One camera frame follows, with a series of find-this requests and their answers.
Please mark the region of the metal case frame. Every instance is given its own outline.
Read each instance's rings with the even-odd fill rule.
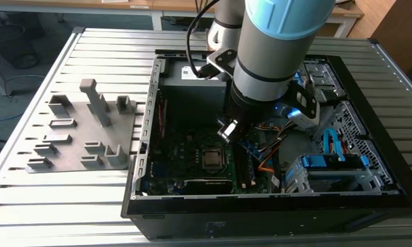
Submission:
[[[320,55],[308,55],[307,58],[328,61],[347,92],[351,106],[372,137],[380,157],[403,193],[381,196],[136,200],[132,194],[132,183],[136,179],[135,174],[145,174],[153,115],[152,97],[157,90],[157,77],[163,66],[163,60],[157,58],[149,85],[141,151],[137,154],[135,166],[129,169],[121,212],[121,216],[135,222],[147,238],[213,238],[351,232],[387,218],[412,214],[412,171],[341,58]]]

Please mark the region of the metal slotted table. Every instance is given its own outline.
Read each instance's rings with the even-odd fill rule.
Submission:
[[[204,33],[192,49],[205,50]],[[131,158],[139,150],[143,113],[156,49],[184,49],[185,33],[77,28],[0,154],[0,246],[185,245],[312,243],[313,246],[412,246],[412,217],[389,219],[351,234],[149,242],[120,217],[127,170],[28,174],[32,147],[47,131],[48,100],[84,101],[79,84],[95,78],[107,100],[137,101]],[[312,54],[343,57],[373,110],[412,168],[412,83],[379,45],[368,40],[316,39]]]

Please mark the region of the wooden cabinet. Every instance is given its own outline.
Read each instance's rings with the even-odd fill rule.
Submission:
[[[412,68],[412,0],[356,0],[364,12],[351,38],[377,39],[400,68]]]

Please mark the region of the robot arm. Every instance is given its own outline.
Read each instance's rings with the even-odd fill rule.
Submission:
[[[208,61],[233,79],[227,113],[231,122],[220,130],[227,141],[233,132],[244,132],[245,126],[287,106],[288,118],[300,127],[319,124],[319,103],[292,79],[335,6],[335,0],[245,0],[241,18],[240,2],[219,2],[208,37],[217,50]],[[225,69],[223,61],[231,60],[232,69]]]

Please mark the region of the floor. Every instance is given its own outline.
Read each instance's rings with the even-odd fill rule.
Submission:
[[[149,16],[67,14],[65,22],[63,23],[56,21],[53,13],[40,13],[38,18],[47,33],[42,38],[32,42],[40,55],[40,63],[30,69],[17,70],[10,67],[0,56],[0,73],[5,79],[18,75],[44,76],[51,69],[57,54],[76,26],[117,29],[152,29]],[[168,20],[163,20],[163,28],[164,30],[183,31],[187,25],[171,25]],[[412,71],[408,73],[408,76],[412,79]],[[24,112],[41,81],[42,79],[38,77],[22,77],[8,82],[6,87],[12,89],[13,97],[8,98],[0,95],[0,119],[17,116]],[[12,120],[0,121],[0,139],[8,139],[17,122],[18,117]]]

